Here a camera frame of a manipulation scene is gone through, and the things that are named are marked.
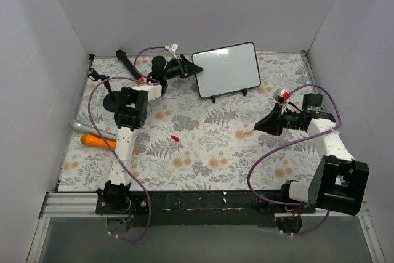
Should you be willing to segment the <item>black whiteboard easel stand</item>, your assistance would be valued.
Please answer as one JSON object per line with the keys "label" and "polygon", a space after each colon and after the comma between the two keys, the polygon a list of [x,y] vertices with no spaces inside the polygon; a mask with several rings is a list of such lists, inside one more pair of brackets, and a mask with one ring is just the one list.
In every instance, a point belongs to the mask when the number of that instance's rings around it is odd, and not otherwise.
{"label": "black whiteboard easel stand", "polygon": [[209,98],[212,101],[212,103],[216,103],[216,100],[217,100],[218,97],[225,97],[225,96],[230,96],[230,95],[235,95],[235,94],[242,94],[242,96],[245,97],[247,95],[247,91],[248,91],[248,89],[244,88],[244,89],[233,91],[233,92],[227,92],[227,93],[223,93],[223,94],[212,95]]}

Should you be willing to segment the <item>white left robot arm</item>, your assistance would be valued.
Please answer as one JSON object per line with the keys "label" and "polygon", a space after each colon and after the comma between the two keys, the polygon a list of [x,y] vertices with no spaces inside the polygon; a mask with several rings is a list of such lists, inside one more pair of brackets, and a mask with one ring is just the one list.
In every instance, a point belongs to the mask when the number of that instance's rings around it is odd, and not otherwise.
{"label": "white left robot arm", "polygon": [[156,56],[152,60],[151,73],[147,78],[139,82],[138,86],[121,88],[114,110],[115,160],[104,188],[97,190],[102,202],[111,206],[116,213],[123,214],[132,209],[132,174],[128,172],[126,162],[132,158],[137,132],[147,119],[148,103],[165,94],[169,79],[188,78],[202,71],[202,67],[195,65],[184,55],[170,61],[166,61],[163,56]]}

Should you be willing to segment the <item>black framed whiteboard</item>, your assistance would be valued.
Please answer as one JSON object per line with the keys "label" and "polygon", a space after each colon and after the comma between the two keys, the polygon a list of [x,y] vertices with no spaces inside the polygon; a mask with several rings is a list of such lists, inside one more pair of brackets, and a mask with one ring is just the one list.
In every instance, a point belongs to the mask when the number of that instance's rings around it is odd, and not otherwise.
{"label": "black framed whiteboard", "polygon": [[245,42],[192,54],[195,65],[203,68],[196,74],[202,99],[241,92],[261,85],[260,70],[253,42]]}

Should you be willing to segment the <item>floral patterned table mat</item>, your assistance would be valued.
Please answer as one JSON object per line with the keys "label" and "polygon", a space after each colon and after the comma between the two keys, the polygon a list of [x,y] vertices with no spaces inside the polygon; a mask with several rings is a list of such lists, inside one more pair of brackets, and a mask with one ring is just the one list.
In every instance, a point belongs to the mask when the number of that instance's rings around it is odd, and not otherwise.
{"label": "floral patterned table mat", "polygon": [[313,177],[320,159],[311,141],[296,143],[303,132],[245,134],[273,108],[278,88],[295,90],[291,100],[297,106],[311,92],[300,55],[259,54],[257,59],[261,85],[245,97],[235,94],[212,103],[199,96],[194,78],[169,81],[166,94],[149,104],[126,163],[133,190],[278,189],[286,180]]}

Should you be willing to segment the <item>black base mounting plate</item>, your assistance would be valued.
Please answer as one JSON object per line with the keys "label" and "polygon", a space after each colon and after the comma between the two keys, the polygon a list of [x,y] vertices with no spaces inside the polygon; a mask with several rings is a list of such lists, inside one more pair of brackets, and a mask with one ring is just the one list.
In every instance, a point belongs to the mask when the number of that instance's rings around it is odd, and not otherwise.
{"label": "black base mounting plate", "polygon": [[258,199],[248,190],[232,191],[131,191],[120,198],[98,196],[96,214],[122,215],[133,226],[256,225],[274,227],[275,214],[293,215],[294,206],[275,205]]}

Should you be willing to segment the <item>black round microphone stand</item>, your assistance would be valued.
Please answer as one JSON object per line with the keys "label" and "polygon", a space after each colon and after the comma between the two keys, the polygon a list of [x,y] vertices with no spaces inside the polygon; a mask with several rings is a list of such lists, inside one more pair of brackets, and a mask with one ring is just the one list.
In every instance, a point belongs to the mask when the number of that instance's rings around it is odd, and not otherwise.
{"label": "black round microphone stand", "polygon": [[[109,78],[109,76],[105,76],[103,74],[99,74],[95,69],[92,67],[89,68],[89,73],[86,75],[91,81],[97,82],[97,81],[104,81]],[[106,90],[108,91],[108,94],[104,97],[103,99],[103,106],[106,111],[109,112],[114,112],[117,100],[120,95],[120,91],[114,91],[112,90],[110,86],[110,82],[107,81],[104,83],[104,86]]]}

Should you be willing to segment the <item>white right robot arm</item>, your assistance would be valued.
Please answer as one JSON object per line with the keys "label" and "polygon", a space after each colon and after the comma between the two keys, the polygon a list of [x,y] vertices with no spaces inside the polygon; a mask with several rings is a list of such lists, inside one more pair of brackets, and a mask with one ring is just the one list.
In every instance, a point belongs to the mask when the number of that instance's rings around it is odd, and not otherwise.
{"label": "white right robot arm", "polygon": [[280,136],[284,129],[305,131],[321,158],[309,183],[288,180],[278,197],[286,212],[300,205],[312,206],[349,215],[358,214],[369,176],[366,163],[357,161],[345,148],[334,116],[322,108],[320,94],[306,94],[302,108],[291,111],[290,93],[278,89],[273,96],[273,110],[254,125],[254,130]]}

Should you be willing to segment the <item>red marker cap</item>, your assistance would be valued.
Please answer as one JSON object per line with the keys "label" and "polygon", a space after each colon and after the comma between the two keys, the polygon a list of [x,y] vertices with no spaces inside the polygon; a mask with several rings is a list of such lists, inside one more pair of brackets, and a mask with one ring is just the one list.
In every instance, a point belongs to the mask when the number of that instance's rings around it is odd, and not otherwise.
{"label": "red marker cap", "polygon": [[171,135],[171,138],[172,138],[173,140],[175,140],[176,142],[179,142],[179,141],[180,141],[180,139],[179,139],[177,136],[175,136],[175,135]]}

